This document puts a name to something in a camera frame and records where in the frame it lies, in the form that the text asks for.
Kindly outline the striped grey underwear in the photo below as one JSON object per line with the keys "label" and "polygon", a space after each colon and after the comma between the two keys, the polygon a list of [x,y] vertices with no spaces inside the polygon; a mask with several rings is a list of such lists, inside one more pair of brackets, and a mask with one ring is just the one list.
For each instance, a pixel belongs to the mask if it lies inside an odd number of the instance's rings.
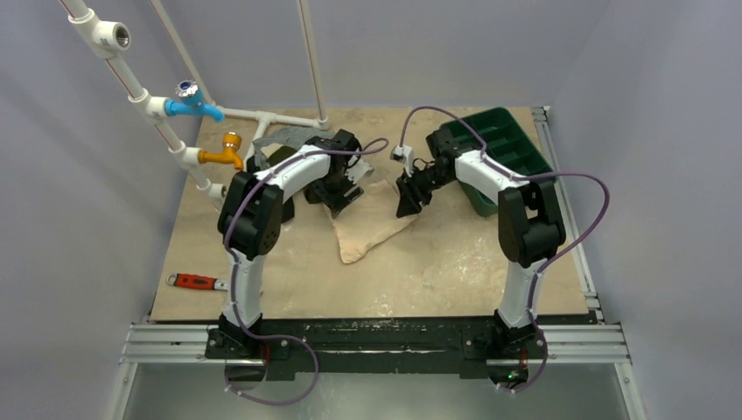
{"label": "striped grey underwear", "polygon": [[294,150],[298,150],[302,147],[303,144],[306,144],[310,139],[314,137],[332,138],[333,136],[333,131],[316,129],[313,127],[282,127],[252,142],[252,145],[255,149],[253,158],[255,160],[255,164],[259,168],[265,169],[270,166],[270,164],[268,163],[268,156],[265,153],[265,149],[272,144],[289,146]]}

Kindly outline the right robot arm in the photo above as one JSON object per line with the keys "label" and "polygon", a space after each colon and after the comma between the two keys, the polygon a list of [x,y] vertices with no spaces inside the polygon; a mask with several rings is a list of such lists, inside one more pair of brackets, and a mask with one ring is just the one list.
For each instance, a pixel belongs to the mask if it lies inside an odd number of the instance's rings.
{"label": "right robot arm", "polygon": [[566,231],[552,178],[531,179],[492,160],[484,151],[454,143],[437,130],[427,138],[432,161],[415,165],[412,147],[395,146],[391,159],[402,163],[395,184],[396,217],[419,214],[437,189],[453,181],[472,186],[498,207],[498,242],[508,260],[507,279],[493,315],[490,345],[511,356],[536,335],[536,302],[546,263],[565,243]]}

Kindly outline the beige underwear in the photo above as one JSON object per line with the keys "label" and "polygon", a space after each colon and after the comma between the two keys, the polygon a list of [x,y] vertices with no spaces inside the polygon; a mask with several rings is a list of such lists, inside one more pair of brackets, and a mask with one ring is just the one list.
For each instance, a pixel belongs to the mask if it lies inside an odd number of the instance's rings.
{"label": "beige underwear", "polygon": [[330,218],[339,244],[339,258],[344,264],[352,264],[364,258],[374,247],[399,234],[419,217],[418,214],[396,217],[399,204],[398,191],[386,179],[362,187],[363,194]]}

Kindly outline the green compartment tray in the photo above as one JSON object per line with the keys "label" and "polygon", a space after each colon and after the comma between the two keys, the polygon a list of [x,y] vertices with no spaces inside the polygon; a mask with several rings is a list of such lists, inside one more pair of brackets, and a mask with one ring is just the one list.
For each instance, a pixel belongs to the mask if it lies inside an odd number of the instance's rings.
{"label": "green compartment tray", "polygon": [[[506,108],[490,108],[462,117],[486,141],[486,153],[493,160],[524,176],[552,172],[552,166],[530,140],[524,128]],[[480,148],[480,142],[460,122],[442,123],[440,129],[449,130],[453,140]],[[483,193],[459,182],[474,211],[481,217],[497,214],[498,207]]]}

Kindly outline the dark green underwear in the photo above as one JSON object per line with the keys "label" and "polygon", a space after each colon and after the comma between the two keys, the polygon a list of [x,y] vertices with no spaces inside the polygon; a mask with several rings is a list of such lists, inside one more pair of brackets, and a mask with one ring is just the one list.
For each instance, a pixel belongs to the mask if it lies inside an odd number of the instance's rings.
{"label": "dark green underwear", "polygon": [[297,151],[297,149],[292,148],[288,145],[281,145],[267,157],[269,167],[280,165],[283,161],[292,157]]}

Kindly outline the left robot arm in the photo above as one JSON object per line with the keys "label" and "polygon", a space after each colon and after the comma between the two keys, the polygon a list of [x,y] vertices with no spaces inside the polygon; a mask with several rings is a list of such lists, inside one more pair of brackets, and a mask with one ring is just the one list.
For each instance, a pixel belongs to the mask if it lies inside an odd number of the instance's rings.
{"label": "left robot arm", "polygon": [[258,352],[263,266],[281,234],[285,202],[303,192],[336,218],[363,193],[347,175],[359,166],[362,154],[354,134],[340,130],[331,138],[310,139],[267,170],[233,177],[218,219],[231,262],[227,304],[209,333],[207,357],[222,351],[230,359],[248,358]]}

